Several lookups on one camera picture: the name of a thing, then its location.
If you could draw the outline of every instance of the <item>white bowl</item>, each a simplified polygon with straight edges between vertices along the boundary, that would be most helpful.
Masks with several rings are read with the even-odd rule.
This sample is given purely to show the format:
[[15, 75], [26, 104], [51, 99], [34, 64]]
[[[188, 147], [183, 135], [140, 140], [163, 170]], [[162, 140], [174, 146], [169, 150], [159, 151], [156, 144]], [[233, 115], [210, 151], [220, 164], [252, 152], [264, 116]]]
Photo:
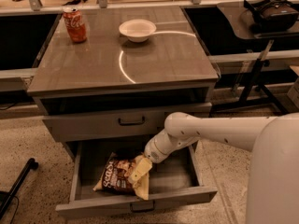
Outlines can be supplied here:
[[136, 19], [124, 22], [120, 26], [120, 33], [130, 41], [144, 42], [156, 31], [156, 25], [151, 21]]

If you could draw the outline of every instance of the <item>drawer handle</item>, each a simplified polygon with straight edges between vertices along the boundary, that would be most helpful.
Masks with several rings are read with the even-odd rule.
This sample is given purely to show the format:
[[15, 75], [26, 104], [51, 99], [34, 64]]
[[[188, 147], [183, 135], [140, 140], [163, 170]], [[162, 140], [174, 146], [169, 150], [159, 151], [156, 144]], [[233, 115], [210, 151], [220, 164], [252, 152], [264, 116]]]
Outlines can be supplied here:
[[139, 122], [125, 122], [121, 118], [119, 118], [119, 124], [120, 126], [132, 126], [132, 125], [141, 125], [144, 124], [146, 121], [145, 117], [142, 117], [142, 120]]
[[147, 212], [154, 211], [155, 210], [155, 205], [156, 205], [155, 201], [152, 201], [152, 207], [151, 208], [142, 209], [142, 210], [134, 210], [133, 204], [130, 203], [130, 209], [131, 209], [132, 213], [147, 213]]

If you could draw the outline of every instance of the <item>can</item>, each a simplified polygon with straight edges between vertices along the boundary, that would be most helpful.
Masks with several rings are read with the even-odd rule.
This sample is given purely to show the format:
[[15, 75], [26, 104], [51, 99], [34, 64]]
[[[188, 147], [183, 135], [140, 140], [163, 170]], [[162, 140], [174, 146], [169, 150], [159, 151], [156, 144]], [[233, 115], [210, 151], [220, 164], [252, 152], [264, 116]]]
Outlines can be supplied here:
[[73, 42], [83, 42], [87, 39], [86, 27], [81, 12], [76, 8], [64, 9], [64, 22], [67, 32]]

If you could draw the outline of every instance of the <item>desk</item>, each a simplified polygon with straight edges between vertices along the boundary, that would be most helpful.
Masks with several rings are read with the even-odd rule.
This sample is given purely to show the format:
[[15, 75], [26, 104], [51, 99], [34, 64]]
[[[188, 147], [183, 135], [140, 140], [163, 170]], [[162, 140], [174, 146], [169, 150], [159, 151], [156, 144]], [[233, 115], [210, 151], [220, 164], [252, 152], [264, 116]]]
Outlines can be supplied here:
[[[240, 2], [218, 4], [217, 7], [230, 22], [235, 36], [244, 40], [266, 40], [267, 45], [261, 52], [259, 58], [255, 61], [250, 73], [249, 83], [242, 91], [239, 100], [234, 103], [214, 105], [213, 110], [218, 111], [223, 109], [239, 108], [247, 105], [274, 103], [279, 108], [282, 114], [287, 114], [288, 111], [276, 99], [276, 97], [270, 92], [270, 90], [268, 90], [263, 83], [257, 84], [257, 79], [265, 64], [267, 53], [271, 49], [275, 40], [283, 37], [299, 37], [299, 22], [296, 22], [292, 28], [284, 32], [253, 32], [253, 29], [255, 28], [255, 22], [252, 18], [252, 14], [250, 13], [250, 11], [244, 8]], [[258, 85], [258, 89], [263, 90], [268, 97], [265, 99], [248, 100], [249, 93], [251, 92], [254, 85]]]
[[[28, 89], [45, 112], [53, 138], [75, 161], [70, 203], [56, 210], [75, 218], [210, 202], [216, 189], [199, 182], [193, 147], [173, 156], [175, 167], [169, 166], [170, 159], [162, 164], [164, 171], [152, 169], [148, 201], [93, 192], [108, 152], [119, 147], [143, 150], [169, 113], [207, 116], [218, 75], [180, 7], [82, 14], [87, 41], [73, 44], [60, 20]], [[131, 19], [154, 22], [156, 34], [144, 43], [128, 41], [119, 26]]]

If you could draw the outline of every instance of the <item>speckled floor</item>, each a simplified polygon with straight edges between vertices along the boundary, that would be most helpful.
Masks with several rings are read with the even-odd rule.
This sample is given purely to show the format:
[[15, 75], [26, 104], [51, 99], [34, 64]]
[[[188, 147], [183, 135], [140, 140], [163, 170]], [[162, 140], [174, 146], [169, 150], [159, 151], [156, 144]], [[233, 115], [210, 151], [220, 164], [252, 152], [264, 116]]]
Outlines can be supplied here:
[[[266, 106], [237, 115], [269, 115], [273, 111], [272, 106]], [[9, 191], [30, 158], [39, 163], [17, 192], [19, 207], [12, 223], [245, 223], [250, 153], [205, 139], [199, 142], [196, 155], [204, 185], [218, 189], [211, 203], [143, 214], [64, 220], [55, 212], [55, 206], [68, 202], [74, 164], [63, 146], [53, 141], [41, 119], [35, 105], [0, 111], [0, 190]], [[14, 199], [0, 223], [10, 223], [16, 208]]]

